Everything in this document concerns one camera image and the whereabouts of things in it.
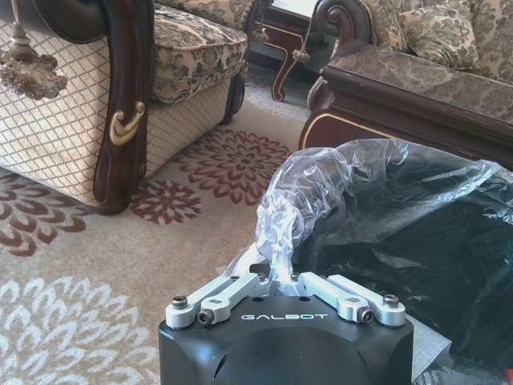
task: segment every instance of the screw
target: screw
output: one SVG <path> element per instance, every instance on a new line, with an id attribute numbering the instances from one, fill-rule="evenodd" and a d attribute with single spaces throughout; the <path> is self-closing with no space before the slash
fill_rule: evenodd
<path id="1" fill-rule="evenodd" d="M 173 309 L 181 310 L 185 309 L 187 307 L 187 297 L 184 295 L 177 295 L 173 298 L 173 301 L 171 302 Z"/>
<path id="2" fill-rule="evenodd" d="M 198 322 L 200 325 L 208 326 L 212 323 L 214 319 L 214 313 L 210 310 L 202 310 L 198 313 Z"/>
<path id="3" fill-rule="evenodd" d="M 358 310 L 358 322 L 369 324 L 374 320 L 374 312 L 369 307 L 362 307 Z"/>
<path id="4" fill-rule="evenodd" d="M 393 294 L 385 294 L 383 296 L 383 304 L 388 307 L 399 307 L 399 297 Z"/>

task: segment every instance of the gold accent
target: gold accent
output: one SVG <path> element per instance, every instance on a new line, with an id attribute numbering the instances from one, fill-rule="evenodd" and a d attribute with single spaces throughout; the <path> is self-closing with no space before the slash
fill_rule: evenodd
<path id="1" fill-rule="evenodd" d="M 374 134 L 378 134 L 378 135 L 381 135 L 381 136 L 384 136 L 385 138 L 388 138 L 388 139 L 397 139 L 396 136 L 392 136 L 392 135 L 389 135 L 389 134 L 385 134 L 384 132 L 381 132 L 381 131 L 378 131 L 378 130 L 375 130 L 373 128 L 370 128 L 368 126 L 365 126 L 364 124 L 358 124 L 356 122 L 353 122 L 352 120 L 349 120 L 349 119 L 346 119 L 346 118 L 341 118 L 340 116 L 336 116 L 332 113 L 329 113 L 329 112 L 324 112 L 322 114 L 320 114 L 319 116 L 316 116 L 312 122 L 309 124 L 309 126 L 306 128 L 306 132 L 305 134 L 303 135 L 303 140 L 301 141 L 301 146 L 300 148 L 306 148 L 306 138 L 308 138 L 308 135 L 310 133 L 310 131 L 312 131 L 312 127 L 315 123 L 317 123 L 319 120 L 323 119 L 323 118 L 333 118 L 333 119 L 336 119 L 336 120 L 340 120 L 341 122 L 344 122 L 344 123 L 347 123 L 347 124 L 350 124 L 354 127 L 358 127 L 358 128 L 361 128 L 362 130 L 365 130 L 365 131 L 368 131 L 368 132 L 373 132 Z"/>
<path id="2" fill-rule="evenodd" d="M 257 24 L 261 24 L 262 26 L 265 26 L 265 28 L 270 28 L 272 30 L 279 30 L 285 34 L 290 34 L 292 36 L 297 36 L 299 39 L 301 39 L 301 45 L 304 44 L 304 40 L 303 40 L 303 36 L 301 36 L 300 34 L 295 34 L 293 32 L 289 32 L 287 30 L 282 30 L 281 28 L 277 28 L 275 26 L 270 26 L 268 24 L 265 24 L 265 23 L 257 23 Z M 277 46 L 276 44 L 272 44 L 272 43 L 264 43 L 266 46 L 270 46 L 270 47 L 274 47 L 274 48 L 277 48 L 278 50 L 282 50 L 283 53 L 284 53 L 284 57 L 283 57 L 283 63 L 281 64 L 281 67 L 280 67 L 280 70 L 278 71 L 277 75 L 276 75 L 276 78 L 274 79 L 274 83 L 273 83 L 273 88 L 271 88 L 271 93 L 273 94 L 273 99 L 275 99 L 276 101 L 278 102 L 282 102 L 283 99 L 285 98 L 284 96 L 281 96 L 281 95 L 275 95 L 274 94 L 274 90 L 275 88 L 280 91 L 281 88 L 283 87 L 283 83 L 285 82 L 285 80 L 287 79 L 287 76 L 289 76 L 289 73 L 290 71 L 294 68 L 294 66 L 296 65 L 296 62 L 297 60 L 294 60 L 294 63 L 292 63 L 292 65 L 289 67 L 289 69 L 284 73 L 283 77 L 281 78 L 281 81 L 280 83 L 277 85 L 276 84 L 276 81 L 280 78 L 280 74 L 281 72 L 283 71 L 283 66 L 285 65 L 285 63 L 287 63 L 287 59 L 289 58 L 289 52 L 284 48 L 284 47 L 280 47 L 280 46 Z"/>
<path id="3" fill-rule="evenodd" d="M 135 115 L 130 122 L 123 126 L 121 123 L 125 119 L 125 113 L 123 111 L 117 111 L 112 116 L 110 137 L 111 142 L 115 146 L 123 146 L 137 133 L 139 123 L 146 112 L 146 106 L 143 102 L 135 102 Z"/>

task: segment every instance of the carpet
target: carpet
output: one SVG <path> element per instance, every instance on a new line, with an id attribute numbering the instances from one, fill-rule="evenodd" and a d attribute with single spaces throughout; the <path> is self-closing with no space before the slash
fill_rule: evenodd
<path id="1" fill-rule="evenodd" d="M 166 305 L 252 242 L 260 197 L 297 147 L 305 107 L 267 92 L 262 101 L 248 87 L 232 124 L 165 164 L 113 217 L 0 169 L 0 383 L 160 383 Z"/>

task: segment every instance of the red flower pattern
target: red flower pattern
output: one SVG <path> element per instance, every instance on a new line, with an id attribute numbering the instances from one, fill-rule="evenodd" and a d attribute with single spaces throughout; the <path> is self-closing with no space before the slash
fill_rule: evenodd
<path id="1" fill-rule="evenodd" d="M 0 170 L 0 252 L 30 257 L 61 232 L 86 229 L 90 210 L 22 176 Z"/>
<path id="2" fill-rule="evenodd" d="M 191 183 L 214 197 L 256 205 L 289 150 L 265 136 L 216 128 L 183 150 L 175 161 Z"/>
<path id="3" fill-rule="evenodd" d="M 167 180 L 154 180 L 139 186 L 130 209 L 146 221 L 168 225 L 173 221 L 182 223 L 186 218 L 198 217 L 201 199 L 189 187 Z"/>

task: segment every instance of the floral upholstery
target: floral upholstery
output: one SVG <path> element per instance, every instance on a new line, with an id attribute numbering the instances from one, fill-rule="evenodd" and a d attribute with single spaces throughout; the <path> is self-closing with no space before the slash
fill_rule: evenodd
<path id="1" fill-rule="evenodd" d="M 513 123 L 513 86 L 370 44 L 330 66 Z"/>
<path id="2" fill-rule="evenodd" d="M 479 75 L 513 84 L 513 2 L 473 0 Z"/>
<path id="3" fill-rule="evenodd" d="M 399 14 L 408 46 L 417 56 L 460 70 L 479 66 L 468 0 Z"/>
<path id="4" fill-rule="evenodd" d="M 369 12 L 376 43 L 380 47 L 388 47 L 394 51 L 407 51 L 408 44 L 398 20 L 397 0 L 359 1 Z"/>
<path id="5" fill-rule="evenodd" d="M 255 0 L 156 0 L 224 26 L 243 30 Z"/>
<path id="6" fill-rule="evenodd" d="M 245 33 L 167 6 L 156 6 L 155 41 L 152 96 L 161 102 L 190 99 L 246 65 Z"/>
<path id="7" fill-rule="evenodd" d="M 418 10 L 431 6 L 449 6 L 453 8 L 461 4 L 469 5 L 468 0 L 402 0 L 399 3 L 398 12 L 407 12 L 408 10 Z"/>

